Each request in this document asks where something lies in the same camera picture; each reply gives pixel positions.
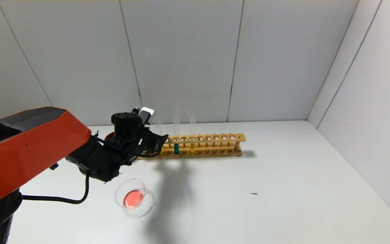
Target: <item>red liquid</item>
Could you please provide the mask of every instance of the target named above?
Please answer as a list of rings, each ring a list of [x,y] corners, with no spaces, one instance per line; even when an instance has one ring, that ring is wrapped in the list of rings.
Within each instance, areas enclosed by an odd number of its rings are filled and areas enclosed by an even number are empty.
[[[139,190],[132,190],[124,197],[123,204],[125,207],[134,209],[142,203],[144,196]]]

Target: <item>panel seam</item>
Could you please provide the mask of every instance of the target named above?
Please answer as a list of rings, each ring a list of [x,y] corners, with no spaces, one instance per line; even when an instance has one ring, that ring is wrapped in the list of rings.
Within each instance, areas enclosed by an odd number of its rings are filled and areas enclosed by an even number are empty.
[[[118,1],[120,4],[121,17],[123,18],[124,31],[126,32],[127,45],[129,46],[130,58],[132,60],[133,72],[135,73],[136,86],[138,87],[138,95],[139,100],[141,101],[141,106],[143,107],[142,98],[141,98],[141,90],[139,89],[138,76],[136,75],[135,62],[133,61],[132,48],[130,47],[129,34],[127,33],[126,21],[124,20],[123,14],[123,6],[121,4],[121,0]]]
[[[8,21],[8,18],[7,18],[7,16],[6,16],[6,14],[4,13],[4,10],[3,10],[1,4],[0,4],[0,9],[1,9],[1,12],[3,13],[3,16],[4,16],[4,18],[5,18],[6,22],[7,22],[8,27],[10,28],[11,33],[13,34],[14,40],[16,40],[16,43],[17,43],[17,45],[19,46],[20,51],[22,52],[23,56],[25,57],[26,62],[27,62],[28,65],[29,65],[29,68],[31,69],[32,73],[34,74],[34,77],[36,78],[37,82],[39,83],[40,87],[42,88],[42,91],[45,93],[45,96],[46,96],[46,98],[48,99],[49,103],[51,104],[51,106],[53,106],[53,104],[52,104],[52,102],[51,102],[51,99],[49,99],[48,94],[46,93],[45,89],[43,88],[42,83],[41,83],[40,80],[39,80],[39,77],[37,77],[37,74],[35,73],[33,67],[31,66],[31,63],[29,62],[28,58],[26,57],[26,54],[25,54],[25,52],[23,51],[22,46],[20,46],[19,40],[17,39],[16,35],[14,34],[13,28],[11,28],[11,25],[10,25],[10,23],[9,23],[9,21]]]
[[[335,59],[336,59],[336,57],[337,57],[337,55],[338,55],[338,53],[339,53],[339,50],[340,50],[341,45],[342,45],[342,42],[343,42],[344,39],[345,39],[345,35],[346,35],[347,32],[348,32],[348,28],[350,27],[350,23],[351,23],[352,20],[353,20],[354,13],[356,12],[356,9],[358,8],[359,2],[360,2],[360,0],[358,0],[358,1],[356,2],[356,6],[354,7],[353,14],[351,15],[350,21],[348,22],[348,25],[347,25],[347,29],[345,29],[344,35],[342,36],[341,42],[339,43],[338,49],[337,49],[337,51],[336,51],[336,53],[335,53],[335,57],[334,57],[333,60],[332,60],[332,63],[331,63],[331,65],[330,65],[330,67],[329,67],[329,70],[328,70],[328,72],[327,72],[327,74],[326,74],[326,77],[325,77],[325,79],[324,79],[324,81],[323,81],[323,84],[322,84],[322,86],[320,87],[319,93],[317,93],[316,100],[315,100],[314,103],[312,104],[311,110],[309,110],[308,116],[306,117],[306,121],[308,121],[309,115],[311,114],[311,112],[312,112],[314,106],[316,105],[317,99],[319,98],[320,93],[322,92],[323,87],[325,86],[326,80],[328,79],[329,73],[330,73],[330,71],[331,71],[331,69],[332,69],[332,67],[333,67],[333,64],[334,64],[334,62],[335,62]]]
[[[229,118],[229,115],[230,115],[231,96],[232,96],[232,92],[233,92],[234,74],[235,74],[235,71],[236,71],[237,51],[239,49],[240,30],[242,29],[242,19],[243,19],[243,8],[244,8],[244,6],[245,6],[245,0],[242,1],[242,12],[240,13],[239,33],[237,35],[236,55],[234,57],[233,76],[232,76],[232,79],[231,79],[230,100],[228,102],[228,112],[226,113],[226,122],[228,122],[228,118]]]
[[[363,37],[362,42],[361,42],[361,44],[359,45],[359,48],[357,49],[357,52],[356,52],[356,54],[354,55],[353,60],[351,61],[350,66],[349,66],[348,69],[347,69],[347,72],[346,72],[345,75],[344,75],[344,78],[342,79],[342,81],[341,81],[341,83],[340,83],[338,89],[336,90],[335,95],[332,97],[332,100],[331,100],[331,102],[329,103],[329,106],[328,106],[328,108],[326,109],[325,113],[323,114],[323,117],[322,117],[322,119],[320,120],[319,124],[317,125],[316,129],[318,129],[318,128],[320,127],[321,123],[323,122],[323,119],[325,118],[327,112],[329,111],[329,108],[330,108],[330,106],[332,105],[333,101],[335,100],[335,97],[336,97],[336,95],[338,94],[338,91],[341,89],[341,86],[342,86],[342,84],[344,83],[344,80],[345,80],[345,78],[347,77],[348,72],[350,71],[350,68],[353,66],[353,63],[354,63],[354,61],[356,60],[356,57],[357,57],[357,55],[359,54],[359,51],[361,50],[362,45],[363,45],[365,39],[367,38],[367,34],[368,34],[368,32],[370,31],[371,26],[373,25],[374,19],[376,18],[377,12],[379,11],[379,8],[380,8],[380,5],[382,4],[382,2],[383,2],[383,0],[380,0],[379,5],[377,6],[376,12],[374,13],[373,19],[371,20],[371,23],[370,23],[370,25],[368,26],[367,32],[365,33],[365,36]]]

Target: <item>wooden test tube rack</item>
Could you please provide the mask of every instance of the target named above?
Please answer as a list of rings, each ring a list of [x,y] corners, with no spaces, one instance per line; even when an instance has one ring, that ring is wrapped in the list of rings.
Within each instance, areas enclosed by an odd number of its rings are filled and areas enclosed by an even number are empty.
[[[240,142],[246,142],[243,134],[212,134],[197,135],[193,140],[191,136],[169,136],[162,147],[162,152],[154,158],[138,159],[178,159],[178,158],[201,158],[201,157],[230,157],[241,156]],[[174,153],[174,145],[178,144],[179,153]]]

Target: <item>test tube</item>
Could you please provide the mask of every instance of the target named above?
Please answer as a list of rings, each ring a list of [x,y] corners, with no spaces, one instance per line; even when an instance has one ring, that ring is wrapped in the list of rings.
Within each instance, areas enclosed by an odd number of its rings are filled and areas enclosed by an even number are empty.
[[[161,136],[162,135],[162,123],[161,123],[160,117],[158,115],[156,115],[155,126],[156,126],[156,134]]]
[[[191,115],[191,125],[190,125],[190,130],[191,130],[191,146],[190,146],[190,153],[194,154],[195,153],[195,136],[196,136],[196,117],[195,115]]]
[[[178,141],[180,139],[180,134],[179,134],[179,126],[180,126],[180,117],[176,115],[174,117],[174,154],[179,154],[180,151],[178,149]]]
[[[162,135],[162,123],[161,123],[160,117],[158,115],[156,115],[155,127],[156,127],[156,134],[161,136]],[[164,154],[164,153],[165,153],[164,146],[162,146],[162,150],[161,150],[160,154]]]

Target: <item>red object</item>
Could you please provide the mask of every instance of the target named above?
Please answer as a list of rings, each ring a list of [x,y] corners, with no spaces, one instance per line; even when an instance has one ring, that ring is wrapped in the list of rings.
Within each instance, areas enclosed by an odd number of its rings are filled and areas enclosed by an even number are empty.
[[[138,207],[142,203],[144,196],[139,190],[132,190],[124,197],[124,206],[130,209]]]
[[[115,134],[114,132],[109,133],[109,134],[105,137],[105,140],[110,139],[111,137],[114,136],[114,134]]]
[[[56,119],[1,141],[0,199],[84,145],[90,136],[91,131],[65,110]]]

